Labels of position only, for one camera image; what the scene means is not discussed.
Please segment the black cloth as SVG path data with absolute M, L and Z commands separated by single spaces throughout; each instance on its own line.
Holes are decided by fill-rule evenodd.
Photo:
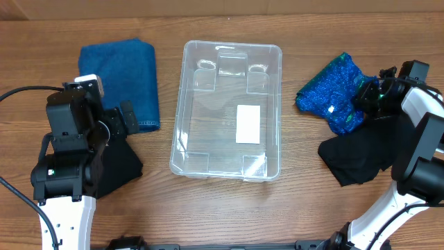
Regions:
M 96 199 L 100 199 L 133 179 L 142 176 L 143 163 L 126 139 L 111 142 L 102 155 L 103 171 Z

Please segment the blue sequin garment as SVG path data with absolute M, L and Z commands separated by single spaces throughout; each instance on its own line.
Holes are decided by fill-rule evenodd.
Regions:
M 342 53 L 296 93 L 296 107 L 325 119 L 333 133 L 345 135 L 364 121 L 364 112 L 354 107 L 352 99 L 365 84 L 375 81 L 348 53 Z

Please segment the black garment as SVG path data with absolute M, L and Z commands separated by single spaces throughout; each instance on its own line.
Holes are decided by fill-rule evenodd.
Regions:
M 363 184 L 395 162 L 414 131 L 404 115 L 368 119 L 349 134 L 321 142 L 318 154 L 340 186 Z

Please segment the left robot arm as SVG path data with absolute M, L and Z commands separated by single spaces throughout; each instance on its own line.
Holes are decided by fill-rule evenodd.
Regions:
M 106 110 L 98 90 L 70 89 L 47 99 L 53 153 L 31 172 L 33 198 L 54 227 L 43 249 L 89 249 L 96 201 L 142 175 L 117 108 Z

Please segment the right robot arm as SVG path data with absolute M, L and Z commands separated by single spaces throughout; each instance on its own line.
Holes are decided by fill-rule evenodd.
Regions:
M 359 218 L 319 249 L 382 249 L 409 219 L 443 206 L 443 98 L 425 82 L 429 65 L 406 61 L 382 70 L 352 102 L 370 119 L 357 132 L 328 140 L 318 150 L 329 167 L 347 175 L 391 166 L 388 190 Z

